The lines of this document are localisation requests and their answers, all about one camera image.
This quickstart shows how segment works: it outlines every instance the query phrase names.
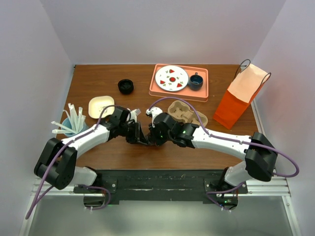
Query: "gray floor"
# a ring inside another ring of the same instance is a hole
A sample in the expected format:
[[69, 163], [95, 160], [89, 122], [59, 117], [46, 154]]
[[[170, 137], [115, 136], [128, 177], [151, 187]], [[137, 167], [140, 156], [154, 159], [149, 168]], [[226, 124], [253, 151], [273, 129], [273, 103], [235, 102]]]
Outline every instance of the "gray floor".
[[290, 236], [281, 197], [242, 197], [231, 213], [199, 202], [120, 202], [84, 210], [83, 197], [47, 196], [31, 236]]

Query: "orange paper bag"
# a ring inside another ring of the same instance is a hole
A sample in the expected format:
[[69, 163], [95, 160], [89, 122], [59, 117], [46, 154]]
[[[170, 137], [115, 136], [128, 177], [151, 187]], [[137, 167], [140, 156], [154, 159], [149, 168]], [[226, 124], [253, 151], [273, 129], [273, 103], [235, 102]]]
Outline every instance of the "orange paper bag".
[[[249, 64], [238, 73], [246, 61], [249, 61]], [[251, 64], [249, 59], [243, 61], [235, 73], [234, 80], [227, 88], [213, 119], [231, 129], [270, 76], [271, 73]]]

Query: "dark blue cup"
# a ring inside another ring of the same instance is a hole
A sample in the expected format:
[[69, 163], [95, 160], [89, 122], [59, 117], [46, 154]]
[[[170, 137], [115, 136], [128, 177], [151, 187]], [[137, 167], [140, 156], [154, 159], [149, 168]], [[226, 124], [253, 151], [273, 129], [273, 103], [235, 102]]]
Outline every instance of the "dark blue cup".
[[203, 78], [198, 75], [196, 72], [194, 75], [192, 75], [188, 81], [188, 86], [191, 90], [198, 91], [201, 89], [203, 85]]

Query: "white backdrop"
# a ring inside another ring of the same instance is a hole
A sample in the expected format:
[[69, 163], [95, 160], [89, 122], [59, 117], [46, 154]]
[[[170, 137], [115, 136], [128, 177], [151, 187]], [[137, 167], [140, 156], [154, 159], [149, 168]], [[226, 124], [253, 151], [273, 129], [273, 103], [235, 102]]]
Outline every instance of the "white backdrop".
[[37, 0], [1, 1], [0, 32], [0, 230], [16, 236], [72, 66]]
[[[315, 2], [287, 0], [254, 58], [272, 76], [257, 99], [272, 143], [299, 164], [300, 175], [289, 178], [294, 209], [303, 235], [314, 235], [315, 201]], [[277, 170], [293, 173], [283, 157]]]
[[285, 0], [41, 0], [75, 64], [240, 63]]

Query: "white plate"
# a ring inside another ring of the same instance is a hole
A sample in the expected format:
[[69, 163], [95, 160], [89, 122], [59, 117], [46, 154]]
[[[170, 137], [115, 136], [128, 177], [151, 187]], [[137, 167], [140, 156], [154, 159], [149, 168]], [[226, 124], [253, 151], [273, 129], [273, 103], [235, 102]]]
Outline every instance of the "white plate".
[[[92, 98], [89, 102], [89, 116], [93, 119], [98, 119], [104, 107], [109, 105], [114, 105], [114, 99], [111, 96], [101, 96]], [[107, 108], [103, 113], [102, 118], [113, 114], [114, 110], [115, 107]]]
[[177, 92], [187, 86], [189, 76], [184, 69], [175, 65], [167, 65], [156, 72], [155, 79], [161, 89]]

